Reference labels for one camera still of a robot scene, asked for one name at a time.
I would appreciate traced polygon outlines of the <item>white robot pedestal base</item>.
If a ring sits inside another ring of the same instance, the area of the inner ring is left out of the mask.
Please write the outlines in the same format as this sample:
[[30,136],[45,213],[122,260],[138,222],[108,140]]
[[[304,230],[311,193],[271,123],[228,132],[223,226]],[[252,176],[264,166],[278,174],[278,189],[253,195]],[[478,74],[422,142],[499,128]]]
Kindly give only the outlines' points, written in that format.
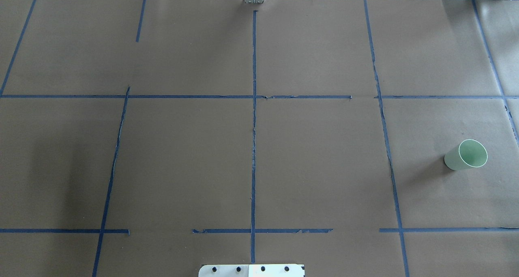
[[203,265],[199,277],[304,277],[303,264],[215,264]]

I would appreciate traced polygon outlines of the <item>light green plastic cup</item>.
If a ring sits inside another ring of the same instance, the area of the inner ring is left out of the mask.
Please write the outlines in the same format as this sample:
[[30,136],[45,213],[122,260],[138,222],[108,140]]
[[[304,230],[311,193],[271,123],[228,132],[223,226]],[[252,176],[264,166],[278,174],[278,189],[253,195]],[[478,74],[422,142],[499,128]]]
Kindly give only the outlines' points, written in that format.
[[487,161],[485,146],[476,140],[464,140],[444,156],[445,165],[455,171],[480,168]]

